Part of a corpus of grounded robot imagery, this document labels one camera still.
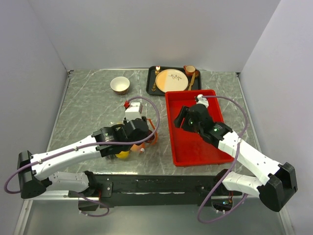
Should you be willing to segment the clear zip top bag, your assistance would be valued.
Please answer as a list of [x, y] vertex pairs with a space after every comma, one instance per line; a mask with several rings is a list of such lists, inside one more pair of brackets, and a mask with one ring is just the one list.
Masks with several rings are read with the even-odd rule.
[[[145, 150], [146, 150], [146, 148], [148, 148], [148, 147], [150, 147], [152, 145], [155, 145], [157, 143], [157, 141], [158, 141], [158, 133], [155, 132], [154, 135], [150, 139], [148, 139], [147, 141], [143, 142], [145, 144]], [[140, 155], [140, 154], [143, 154], [145, 151], [142, 152], [142, 153], [139, 153], [139, 152], [132, 152], [131, 150], [129, 150], [129, 152], [130, 152], [129, 155], [134, 155], [134, 154]], [[117, 159], [115, 154], [108, 155], [108, 156], [106, 156], [106, 158], [109, 159], [109, 160]]]

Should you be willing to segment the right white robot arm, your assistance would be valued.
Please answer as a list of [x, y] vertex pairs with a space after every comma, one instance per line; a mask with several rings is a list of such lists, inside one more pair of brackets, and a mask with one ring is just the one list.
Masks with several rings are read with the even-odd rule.
[[199, 134], [208, 144], [237, 159], [253, 176], [230, 172], [214, 183], [215, 192], [239, 191], [258, 197], [270, 210], [279, 212], [297, 192], [294, 166], [265, 156], [242, 140], [223, 122], [214, 122], [203, 104], [183, 106], [174, 120], [176, 128]]

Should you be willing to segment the yellow pear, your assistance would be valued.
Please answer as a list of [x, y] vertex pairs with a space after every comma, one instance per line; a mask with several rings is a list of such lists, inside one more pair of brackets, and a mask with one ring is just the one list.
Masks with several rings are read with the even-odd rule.
[[129, 156], [130, 152], [129, 151], [121, 151], [120, 153], [118, 154], [115, 154], [115, 156], [118, 158], [118, 159], [127, 159], [128, 156]]

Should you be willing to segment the peach fruit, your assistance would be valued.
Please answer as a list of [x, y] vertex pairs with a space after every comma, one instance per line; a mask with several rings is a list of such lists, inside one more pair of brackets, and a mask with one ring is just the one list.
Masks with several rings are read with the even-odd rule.
[[139, 153], [142, 153], [142, 152], [145, 151], [145, 144], [144, 144], [144, 143], [142, 143], [142, 144], [140, 144], [140, 145], [134, 144], [134, 145], [130, 148], [130, 150], [131, 150], [132, 152], [139, 152]]

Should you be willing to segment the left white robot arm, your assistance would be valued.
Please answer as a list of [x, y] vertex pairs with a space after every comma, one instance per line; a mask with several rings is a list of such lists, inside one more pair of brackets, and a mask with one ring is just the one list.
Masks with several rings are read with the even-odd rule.
[[93, 196], [97, 182], [92, 172], [66, 173], [60, 170], [71, 164], [129, 151], [150, 134], [146, 118], [136, 118], [102, 127], [76, 143], [50, 152], [32, 154], [23, 151], [18, 156], [20, 195], [23, 199], [30, 199], [47, 190], [70, 190]]

